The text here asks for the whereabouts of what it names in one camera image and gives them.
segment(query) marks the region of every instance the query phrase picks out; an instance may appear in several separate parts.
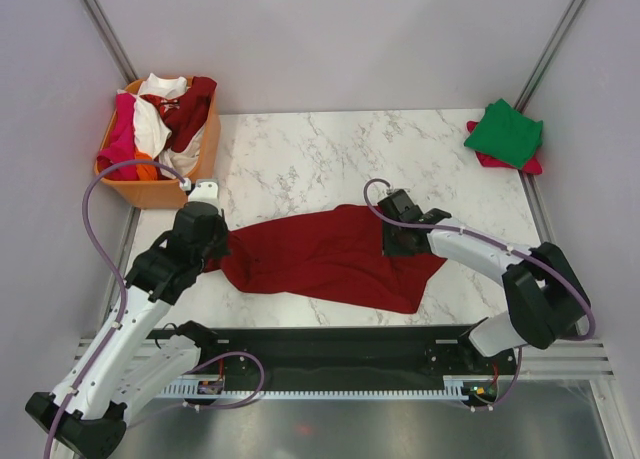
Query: clothing pile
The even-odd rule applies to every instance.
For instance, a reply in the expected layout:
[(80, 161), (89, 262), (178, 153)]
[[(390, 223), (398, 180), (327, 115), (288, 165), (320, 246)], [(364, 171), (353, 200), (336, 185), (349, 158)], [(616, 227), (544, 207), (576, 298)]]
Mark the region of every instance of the clothing pile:
[[(162, 79), (150, 74), (137, 94), (118, 91), (116, 124), (109, 145), (98, 154), (98, 168), (130, 159), (154, 159), (180, 174), (198, 162), (209, 106), (216, 82), (208, 77)], [(108, 176), (114, 181), (173, 179), (151, 165), (121, 167)]]

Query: orange cloth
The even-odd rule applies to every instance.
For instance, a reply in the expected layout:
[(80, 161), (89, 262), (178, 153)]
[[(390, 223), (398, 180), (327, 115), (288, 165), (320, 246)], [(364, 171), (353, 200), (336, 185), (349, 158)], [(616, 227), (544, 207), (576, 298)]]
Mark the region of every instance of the orange cloth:
[[(136, 148), (135, 152), (136, 159), (147, 159), (151, 161), (151, 156), (145, 154), (144, 152), (138, 151)], [(155, 166), (150, 164), (136, 164), (136, 172), (138, 173), (139, 181), (157, 181), (158, 180), (158, 170)]]

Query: pink cloth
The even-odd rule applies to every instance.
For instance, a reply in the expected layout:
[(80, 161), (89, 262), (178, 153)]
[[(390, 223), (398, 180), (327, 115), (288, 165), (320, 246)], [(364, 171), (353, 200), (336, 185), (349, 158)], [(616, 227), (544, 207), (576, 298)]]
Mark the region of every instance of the pink cloth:
[[(98, 169), (103, 171), (113, 164), (135, 159), (133, 112), (136, 98), (129, 93), (116, 96), (116, 125), (111, 131), (109, 145), (98, 154)], [(137, 181), (136, 166), (121, 167), (107, 176), (113, 181)]]

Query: folded clothes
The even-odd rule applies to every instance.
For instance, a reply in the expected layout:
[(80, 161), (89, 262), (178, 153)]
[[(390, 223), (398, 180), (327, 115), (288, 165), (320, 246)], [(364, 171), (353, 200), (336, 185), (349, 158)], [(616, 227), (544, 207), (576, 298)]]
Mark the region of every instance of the folded clothes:
[(504, 99), (490, 104), (464, 145), (517, 169), (533, 157), (542, 144), (542, 121), (533, 121)]
[[(467, 122), (467, 131), (473, 132), (477, 125), (478, 123), (475, 121)], [(478, 158), (478, 162), (480, 162), (480, 164), (482, 164), (484, 167), (506, 167), (507, 169), (515, 169), (515, 167), (510, 166), (509, 164), (499, 161), (495, 157), (491, 157), (481, 152), (476, 152), (476, 157)], [(527, 174), (542, 174), (542, 166), (538, 162), (535, 154), (520, 170), (522, 172), (526, 172)]]
[(382, 224), (366, 206), (267, 221), (229, 234), (231, 255), (211, 261), (238, 290), (291, 292), (387, 311), (418, 310), (445, 260), (382, 255)]

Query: cable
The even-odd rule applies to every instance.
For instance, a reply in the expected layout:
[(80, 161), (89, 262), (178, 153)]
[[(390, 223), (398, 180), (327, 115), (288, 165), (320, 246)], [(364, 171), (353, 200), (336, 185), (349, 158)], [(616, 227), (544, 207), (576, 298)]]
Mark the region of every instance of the cable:
[(204, 369), (205, 367), (210, 366), (211, 364), (217, 362), (217, 361), (221, 361), (227, 357), (246, 357), (248, 359), (251, 359), (253, 362), (255, 362), (255, 364), (258, 366), (258, 369), (260, 370), (260, 382), (258, 383), (258, 387), (256, 387), (256, 389), (247, 397), (245, 397), (244, 399), (234, 402), (232, 404), (211, 404), (210, 406), (197, 406), (194, 404), (189, 404), (186, 401), (183, 402), (177, 402), (175, 404), (171, 404), (170, 406), (167, 407), (163, 407), (162, 409), (152, 412), (151, 414), (149, 414), (148, 416), (140, 419), (139, 421), (135, 421), (132, 422), (131, 425), (128, 427), (128, 429), (133, 429), (134, 427), (138, 427), (139, 425), (149, 421), (150, 419), (153, 419), (154, 417), (160, 416), (162, 414), (164, 414), (165, 412), (169, 412), (172, 411), (174, 409), (177, 409), (179, 407), (188, 407), (190, 409), (195, 409), (197, 411), (202, 411), (202, 410), (214, 410), (214, 409), (237, 409), (238, 407), (242, 407), (242, 406), (246, 406), (247, 404), (249, 404), (251, 401), (253, 401), (253, 399), (255, 399), (255, 397), (260, 394), (260, 392), (262, 391), (262, 388), (264, 386), (264, 381), (265, 381), (265, 372), (264, 372), (264, 366), (262, 365), (262, 363), (260, 362), (260, 360), (254, 356), (251, 353), (248, 352), (225, 352), (224, 354), (220, 354), (219, 356), (214, 357), (213, 359), (209, 359), (206, 362), (203, 362), (202, 364), (194, 367), (193, 369), (191, 369), (190, 371), (185, 372), (185, 374), (193, 374), (196, 373), (202, 369)]
[(498, 369), (498, 365), (495, 362), (492, 365), (493, 365), (493, 379), (489, 384), (489, 387), (488, 387), (489, 389), (491, 389), (493, 386), (495, 386), (498, 383), (498, 378), (500, 377), (500, 370)]
[[(386, 181), (385, 179), (379, 179), (379, 178), (374, 178), (374, 179), (370, 179), (369, 181), (367, 181), (367, 183), (364, 185), (364, 201), (367, 203), (367, 206), (369, 207), (369, 209), (371, 210), (371, 212), (373, 212), (378, 218), (380, 218), (381, 220), (383, 220), (384, 222), (388, 223), (388, 224), (392, 224), (394, 226), (397, 227), (404, 227), (407, 229), (428, 229), (428, 230), (441, 230), (441, 231), (450, 231), (450, 232), (455, 232), (455, 233), (462, 233), (462, 234), (466, 234), (468, 236), (471, 236), (475, 239), (478, 239), (482, 242), (485, 242), (493, 247), (496, 247), (502, 251), (509, 251), (510, 247), (508, 244), (505, 244), (502, 241), (498, 241), (497, 239), (494, 239), (493, 237), (487, 236), (485, 234), (482, 234), (481, 232), (477, 232), (477, 231), (473, 231), (470, 229), (461, 229), (459, 227), (454, 227), (454, 226), (443, 226), (443, 225), (439, 225), (439, 224), (413, 224), (413, 223), (408, 223), (408, 222), (400, 222), (400, 221), (394, 221), (393, 219), (389, 219), (387, 216), (385, 216), (384, 214), (382, 214), (381, 212), (379, 212), (374, 205), (371, 203), (371, 201), (369, 200), (369, 187), (371, 187), (371, 184), (374, 183), (381, 183), (384, 184), (387, 188), (391, 187), (391, 184)], [(569, 282), (567, 281), (562, 274), (560, 274), (558, 271), (556, 271), (555, 269), (553, 269), (552, 267), (549, 267), (548, 265), (546, 265), (544, 262), (542, 262), (539, 259), (536, 259), (535, 257), (532, 257), (530, 255), (527, 255), (525, 253), (522, 253), (516, 249), (513, 249), (510, 251), (511, 254), (513, 254), (514, 256), (523, 259), (531, 264), (533, 264), (534, 266), (542, 269), (543, 271), (545, 271), (547, 274), (549, 274), (551, 277), (553, 277), (556, 281), (558, 281), (567, 291), (569, 291), (569, 294), (571, 294), (573, 296), (573, 298), (578, 302), (578, 304), (580, 305), (580, 307), (582, 308), (582, 310), (584, 311), (585, 315), (587, 316), (587, 319), (589, 321), (589, 329), (587, 330), (587, 332), (583, 335), (578, 335), (576, 337), (568, 337), (565, 338), (566, 340), (570, 340), (570, 341), (586, 341), (588, 339), (591, 339), (595, 332), (596, 332), (596, 319), (593, 316), (593, 312), (591, 311), (591, 307), (589, 306), (589, 304), (587, 303), (587, 300), (582, 297), (582, 294), (580, 294), (580, 292), (578, 292), (578, 290)]]
[[(497, 398), (498, 398), (498, 396), (500, 395), (500, 386), (498, 385), (498, 383), (497, 383), (497, 382), (496, 382), (495, 386), (496, 386), (496, 394), (495, 394), (495, 398), (497, 399)], [(478, 394), (477, 392), (475, 393), (475, 397), (476, 397), (479, 401), (484, 402), (485, 404), (487, 404), (487, 405), (489, 405), (489, 406), (493, 406), (493, 404), (494, 404), (494, 402), (495, 402), (495, 399), (494, 399), (493, 401), (488, 401), (488, 400), (486, 400), (486, 399), (483, 399), (482, 397), (480, 397), (480, 394)]]
[(518, 349), (518, 363), (516, 365), (516, 370), (513, 373), (513, 379), (511, 379), (511, 382), (507, 386), (507, 389), (504, 391), (504, 393), (501, 396), (497, 397), (493, 403), (488, 404), (486, 406), (476, 407), (475, 408), (476, 411), (493, 410), (495, 406), (502, 403), (511, 394), (511, 391), (513, 391), (513, 386), (515, 386), (516, 382), (518, 381), (518, 377), (520, 376), (520, 369), (522, 368), (522, 346), (518, 347), (517, 349)]
[[(113, 166), (107, 167), (104, 171), (102, 171), (100, 174), (98, 174), (96, 177), (93, 178), (93, 180), (91, 181), (91, 183), (89, 184), (89, 186), (84, 192), (84, 197), (82, 198), (82, 221), (84, 223), (84, 228), (87, 231), (87, 235), (89, 236), (89, 239), (93, 244), (93, 247), (96, 249), (96, 251), (98, 251), (98, 254), (100, 254), (100, 257), (102, 257), (102, 260), (107, 264), (107, 266), (109, 267), (109, 270), (115, 276), (116, 282), (120, 289), (120, 307), (118, 308), (118, 313), (116, 315), (115, 322), (122, 321), (122, 317), (124, 316), (125, 310), (127, 308), (127, 288), (124, 283), (124, 278), (122, 277), (122, 274), (118, 270), (118, 267), (113, 263), (113, 261), (111, 260), (107, 252), (104, 250), (104, 248), (100, 244), (100, 241), (98, 241), (98, 238), (96, 237), (95, 233), (93, 232), (93, 228), (91, 227), (91, 223), (89, 221), (89, 197), (91, 197), (91, 192), (103, 177), (107, 176), (108, 174), (111, 174), (113, 171), (116, 171), (121, 167), (133, 166), (136, 164), (148, 164), (155, 167), (159, 167), (160, 169), (170, 172), (171, 174), (176, 176), (180, 180), (180, 182), (185, 181), (185, 178), (182, 177), (182, 175), (178, 171), (172, 169), (169, 166), (165, 166), (164, 164), (160, 164), (159, 162), (156, 162), (156, 161), (150, 161), (148, 159), (131, 159), (129, 161), (123, 161), (118, 164), (114, 164)], [(80, 384), (82, 384), (82, 380), (85, 378), (85, 376), (87, 375), (87, 373), (89, 372), (93, 364), (96, 362), (96, 360), (98, 359), (98, 357), (100, 356), (104, 348), (107, 346), (107, 344), (111, 340), (111, 337), (113, 337), (113, 334), (115, 334), (115, 332), (116, 332), (115, 328), (113, 327), (109, 328), (109, 331), (104, 336), (102, 341), (100, 341), (100, 344), (98, 344), (98, 347), (96, 347), (96, 350), (93, 352), (93, 354), (89, 357), (85, 366), (78, 372), (77, 377), (71, 384), (71, 389), (77, 390)], [(56, 415), (54, 416), (53, 421), (51, 422), (51, 427), (49, 428), (49, 434), (47, 435), (47, 442), (45, 443), (45, 446), (44, 446), (44, 454), (43, 454), (44, 459), (51, 458), (51, 449), (53, 447), (53, 441), (56, 436), (56, 431), (58, 430), (58, 426), (60, 425), (60, 420), (62, 419), (62, 415), (64, 414), (65, 410), (67, 409), (67, 406), (71, 402), (72, 397), (73, 397), (73, 393), (68, 393), (64, 397), (64, 399), (60, 403), (60, 406), (58, 407), (58, 411), (56, 412)]]
[[(164, 326), (162, 326), (162, 329), (160, 329), (160, 330), (161, 330), (161, 331), (164, 331), (164, 330), (167, 328), (167, 326), (171, 326), (171, 327), (173, 327), (173, 330), (174, 330), (174, 331), (177, 331), (177, 330), (178, 330), (178, 326), (176, 326), (176, 325), (175, 325), (175, 323), (173, 323), (173, 322), (167, 322)], [(153, 340), (153, 342), (155, 342), (155, 343), (156, 343), (156, 347), (157, 347), (158, 349), (162, 349), (162, 347), (160, 346), (160, 344), (158, 344), (158, 338), (157, 338), (157, 337)]]

